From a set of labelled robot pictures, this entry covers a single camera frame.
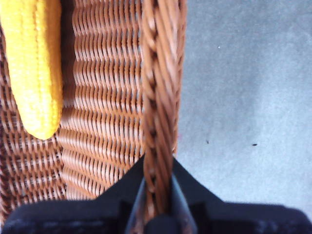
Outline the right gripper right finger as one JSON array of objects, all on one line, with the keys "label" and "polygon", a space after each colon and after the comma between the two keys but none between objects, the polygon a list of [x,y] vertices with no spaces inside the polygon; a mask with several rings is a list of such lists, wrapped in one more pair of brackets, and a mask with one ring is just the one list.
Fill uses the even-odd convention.
[{"label": "right gripper right finger", "polygon": [[225,202],[174,160],[173,173],[200,234],[310,234],[312,223],[283,205]]}]

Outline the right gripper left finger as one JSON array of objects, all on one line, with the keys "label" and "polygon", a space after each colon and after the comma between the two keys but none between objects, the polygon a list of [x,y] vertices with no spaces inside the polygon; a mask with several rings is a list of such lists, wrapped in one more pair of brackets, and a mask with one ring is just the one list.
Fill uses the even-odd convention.
[{"label": "right gripper left finger", "polygon": [[122,234],[143,179],[143,159],[92,200],[50,200],[22,205],[5,221],[4,234]]}]

